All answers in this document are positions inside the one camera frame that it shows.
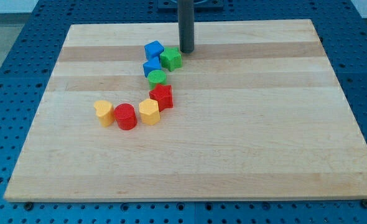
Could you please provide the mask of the blue robot base mount plate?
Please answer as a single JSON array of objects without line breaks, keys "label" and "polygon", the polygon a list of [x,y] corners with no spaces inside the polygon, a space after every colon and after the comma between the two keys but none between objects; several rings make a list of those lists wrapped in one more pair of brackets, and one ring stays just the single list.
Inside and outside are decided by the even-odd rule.
[{"label": "blue robot base mount plate", "polygon": [[[178,9],[177,0],[157,0],[159,11],[171,11]],[[193,0],[194,9],[223,9],[224,0]]]}]

